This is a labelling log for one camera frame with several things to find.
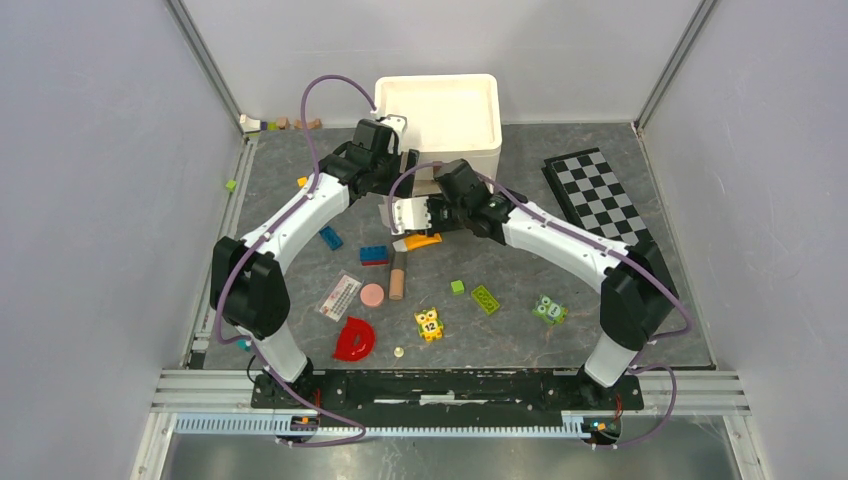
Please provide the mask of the orange cream tube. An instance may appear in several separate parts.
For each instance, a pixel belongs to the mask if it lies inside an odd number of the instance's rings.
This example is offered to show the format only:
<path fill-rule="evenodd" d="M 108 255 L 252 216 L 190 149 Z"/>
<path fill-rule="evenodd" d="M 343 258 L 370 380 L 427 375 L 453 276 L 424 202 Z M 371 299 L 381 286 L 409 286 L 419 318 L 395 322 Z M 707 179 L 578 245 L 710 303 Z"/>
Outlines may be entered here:
<path fill-rule="evenodd" d="M 392 243 L 392 246 L 396 252 L 410 252 L 419 248 L 438 244 L 441 242 L 442 236 L 438 233 L 433 234 L 431 236 L 425 234 L 413 234 L 394 241 Z"/>

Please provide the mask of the white three-drawer organizer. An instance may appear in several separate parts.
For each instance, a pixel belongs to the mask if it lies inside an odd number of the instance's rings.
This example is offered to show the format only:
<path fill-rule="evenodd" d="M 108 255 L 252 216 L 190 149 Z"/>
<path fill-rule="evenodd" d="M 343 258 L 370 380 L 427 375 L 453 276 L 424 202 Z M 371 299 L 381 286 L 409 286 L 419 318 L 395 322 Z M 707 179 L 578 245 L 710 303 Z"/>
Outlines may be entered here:
<path fill-rule="evenodd" d="M 383 77 L 375 84 L 375 95 L 377 110 L 407 117 L 404 151 L 420 152 L 410 198 L 440 194 L 434 180 L 436 167 L 459 159 L 466 160 L 483 177 L 496 177 L 502 129 L 498 84 L 493 75 Z M 408 199 L 397 197 L 394 190 L 390 190 L 381 212 L 389 231 L 391 202 Z"/>

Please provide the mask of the false eyelash case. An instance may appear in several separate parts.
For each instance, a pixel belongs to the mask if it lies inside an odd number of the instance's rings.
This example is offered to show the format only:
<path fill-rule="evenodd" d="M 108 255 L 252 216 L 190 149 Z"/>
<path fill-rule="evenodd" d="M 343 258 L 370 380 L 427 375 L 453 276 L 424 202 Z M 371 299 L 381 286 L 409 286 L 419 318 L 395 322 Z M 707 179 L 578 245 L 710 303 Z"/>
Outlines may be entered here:
<path fill-rule="evenodd" d="M 363 282 L 344 270 L 340 271 L 331 282 L 315 311 L 334 322 L 338 322 L 347 308 L 358 296 Z"/>

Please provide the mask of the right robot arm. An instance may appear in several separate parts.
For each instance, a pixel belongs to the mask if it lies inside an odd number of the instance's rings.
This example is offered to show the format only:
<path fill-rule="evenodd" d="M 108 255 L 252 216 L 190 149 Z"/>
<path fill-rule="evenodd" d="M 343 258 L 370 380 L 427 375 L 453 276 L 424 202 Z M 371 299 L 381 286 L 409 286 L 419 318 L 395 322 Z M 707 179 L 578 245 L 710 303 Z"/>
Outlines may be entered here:
<path fill-rule="evenodd" d="M 655 244 L 629 245 L 591 234 L 495 185 L 464 159 L 438 165 L 434 180 L 452 213 L 475 236 L 547 260 L 599 294 L 602 334 L 581 367 L 577 392 L 591 408 L 606 406 L 669 312 L 682 307 L 664 262 L 654 257 Z"/>

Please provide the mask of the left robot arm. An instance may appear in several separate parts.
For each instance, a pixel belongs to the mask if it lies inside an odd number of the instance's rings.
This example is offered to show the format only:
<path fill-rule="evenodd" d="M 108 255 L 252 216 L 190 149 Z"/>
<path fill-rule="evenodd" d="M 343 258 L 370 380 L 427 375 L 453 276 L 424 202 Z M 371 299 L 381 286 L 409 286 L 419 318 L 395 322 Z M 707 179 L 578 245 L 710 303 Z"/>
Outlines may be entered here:
<path fill-rule="evenodd" d="M 406 128 L 399 115 L 359 121 L 352 140 L 315 163 L 307 184 L 284 207 L 242 238 L 224 236 L 213 248 L 213 333 L 225 344 L 221 327 L 228 323 L 250 340 L 277 380 L 276 394 L 290 407 L 312 399 L 314 381 L 304 374 L 309 359 L 286 323 L 291 300 L 284 275 L 330 220 L 370 193 L 388 194 L 414 166 L 403 159 Z"/>

